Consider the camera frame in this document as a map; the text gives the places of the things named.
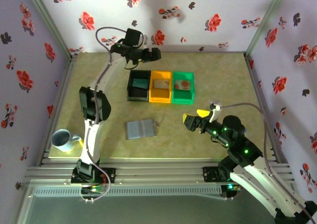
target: wall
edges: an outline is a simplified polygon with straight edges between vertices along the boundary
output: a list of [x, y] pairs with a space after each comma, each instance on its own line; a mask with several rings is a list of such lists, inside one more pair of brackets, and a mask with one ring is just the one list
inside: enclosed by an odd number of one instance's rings
[[26, 169], [41, 155], [67, 61], [31, 0], [0, 5], [0, 223], [8, 224]]
[[252, 52], [251, 72], [300, 194], [317, 203], [315, 1], [282, 1]]
[[[134, 28], [163, 52], [244, 52], [272, 0], [43, 0], [70, 51], [104, 52], [95, 32]], [[124, 33], [99, 33], [106, 45]]]

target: gray cable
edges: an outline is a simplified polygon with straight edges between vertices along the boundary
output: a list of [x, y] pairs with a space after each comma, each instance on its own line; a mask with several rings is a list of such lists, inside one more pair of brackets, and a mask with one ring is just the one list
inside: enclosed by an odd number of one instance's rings
[[[103, 76], [105, 75], [105, 73], [108, 71], [108, 69], [112, 66], [112, 54], [110, 52], [110, 50], [108, 49], [108, 47], [106, 47], [104, 44], [102, 44], [99, 39], [98, 39], [98, 32], [100, 30], [103, 30], [103, 29], [115, 29], [115, 30], [118, 30], [118, 31], [121, 31], [121, 32], [125, 32], [124, 30], [122, 29], [119, 29], [119, 28], [116, 28], [116, 27], [101, 27], [99, 28], [97, 31], [96, 31], [96, 39], [97, 39], [97, 42], [102, 45], [106, 50], [107, 52], [109, 53], [109, 63], [107, 65], [107, 67], [105, 68], [105, 70], [101, 73], [101, 75], [99, 76], [99, 78], [97, 79], [97, 82], [96, 82], [96, 85], [95, 85], [95, 90], [94, 90], [94, 99], [95, 99], [95, 108], [96, 108], [96, 118], [95, 118], [95, 121], [93, 123], [91, 123], [90, 125], [93, 126], [95, 124], [98, 124], [99, 123], [99, 105], [98, 105], [98, 102], [97, 102], [97, 89], [98, 89], [98, 86], [99, 86], [99, 83], [100, 81], [102, 80]], [[87, 149], [87, 154], [88, 154], [88, 157], [90, 158], [91, 162], [93, 163], [93, 165], [99, 169], [108, 179], [108, 188], [104, 191], [104, 193], [102, 195], [100, 195], [99, 197], [95, 198], [95, 199], [91, 199], [91, 200], [88, 200], [88, 199], [84, 199], [84, 197], [81, 195], [81, 197], [86, 201], [86, 202], [93, 202], [93, 201], [96, 201], [102, 197], [104, 197], [110, 190], [110, 187], [111, 187], [111, 180], [110, 180], [110, 177], [109, 175], [102, 169], [100, 168], [93, 160], [93, 157], [92, 155], [90, 154], [89, 152], [89, 147], [88, 147], [88, 137], [89, 137], [89, 133], [90, 133], [90, 130], [91, 130], [91, 127], [88, 128], [87, 130], [87, 137], [86, 137], [86, 144], [85, 144], [85, 147]]]
[[239, 103], [239, 104], [233, 104], [233, 105], [229, 105], [229, 106], [223, 106], [222, 108], [232, 108], [232, 107], [237, 107], [237, 106], [242, 106], [242, 105], [247, 105], [247, 106], [252, 106], [254, 108], [256, 108], [261, 116], [262, 116], [262, 120], [263, 120], [263, 124], [264, 124], [264, 161], [265, 161], [265, 166], [268, 170], [269, 175], [274, 179], [274, 181], [287, 193], [287, 195], [289, 195], [291, 197], [291, 199], [298, 204], [298, 206], [303, 210], [303, 212], [307, 215], [307, 217], [309, 217], [309, 219], [312, 221], [313, 224], [316, 224], [316, 222], [314, 221], [313, 217], [307, 212], [307, 210], [303, 207], [302, 204], [299, 203], [299, 201], [293, 196], [292, 193], [290, 193], [285, 187], [284, 185], [274, 176], [274, 174], [272, 173], [271, 167], [269, 166], [268, 163], [268, 159], [267, 159], [267, 152], [266, 152], [266, 130], [267, 130], [267, 124], [263, 115], [262, 110], [251, 103]]

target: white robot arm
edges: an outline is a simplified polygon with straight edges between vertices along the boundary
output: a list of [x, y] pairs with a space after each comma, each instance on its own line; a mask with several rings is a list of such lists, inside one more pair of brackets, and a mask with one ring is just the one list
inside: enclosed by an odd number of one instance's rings
[[82, 154], [73, 170], [72, 183], [94, 184], [103, 182], [101, 169], [98, 165], [100, 161], [100, 131], [111, 112], [107, 94], [119, 71], [124, 69], [130, 60], [136, 67], [139, 62], [146, 63], [160, 59], [158, 48], [152, 48], [150, 51], [148, 48], [144, 48], [144, 44], [145, 40], [141, 32], [128, 29], [124, 39], [120, 39], [112, 45], [110, 50], [106, 47], [110, 58], [96, 79], [89, 87], [81, 87], [79, 97], [85, 119], [85, 137]]
[[197, 110], [199, 116], [183, 115], [190, 131], [200, 128], [211, 140], [227, 148], [228, 156], [218, 164], [222, 181], [235, 181], [259, 200], [275, 217], [277, 224], [305, 224], [317, 211], [317, 205], [296, 194], [265, 162], [262, 152], [244, 136], [245, 127], [236, 116], [226, 116], [223, 124], [216, 117], [221, 105], [211, 103], [209, 110]]

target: beige table surface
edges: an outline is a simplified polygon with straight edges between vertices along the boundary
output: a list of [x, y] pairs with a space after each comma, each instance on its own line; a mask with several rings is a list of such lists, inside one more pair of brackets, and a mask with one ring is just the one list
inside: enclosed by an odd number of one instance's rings
[[[56, 130], [65, 128], [73, 134], [84, 136], [79, 89], [95, 79], [107, 59], [107, 53], [81, 53], [78, 56]], [[258, 104], [243, 54], [162, 53], [161, 60], [141, 63], [137, 69], [193, 72], [195, 102], [193, 105], [128, 102], [126, 87], [129, 71], [123, 69], [108, 95], [111, 114], [102, 128], [101, 158], [221, 160], [227, 156], [226, 149], [211, 142], [208, 134], [200, 134], [198, 130], [188, 131], [182, 123], [183, 113], [195, 114], [196, 109], [207, 109], [211, 100], [220, 100], [223, 106], [241, 102]], [[224, 109], [218, 121], [222, 122], [230, 114], [241, 119], [247, 130], [246, 136], [263, 151], [264, 128], [258, 111], [246, 106]], [[125, 122], [147, 118], [153, 118], [159, 123], [158, 135], [126, 141]], [[79, 143], [67, 153], [52, 147], [49, 157], [79, 158], [81, 151]]]

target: white vent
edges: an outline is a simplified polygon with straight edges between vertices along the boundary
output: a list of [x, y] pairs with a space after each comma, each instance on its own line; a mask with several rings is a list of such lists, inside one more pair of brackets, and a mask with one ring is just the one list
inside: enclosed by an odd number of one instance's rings
[[[37, 197], [77, 197], [81, 187], [37, 187]], [[167, 187], [111, 187], [107, 196], [168, 196], [168, 195], [221, 194], [220, 185], [167, 186]]]

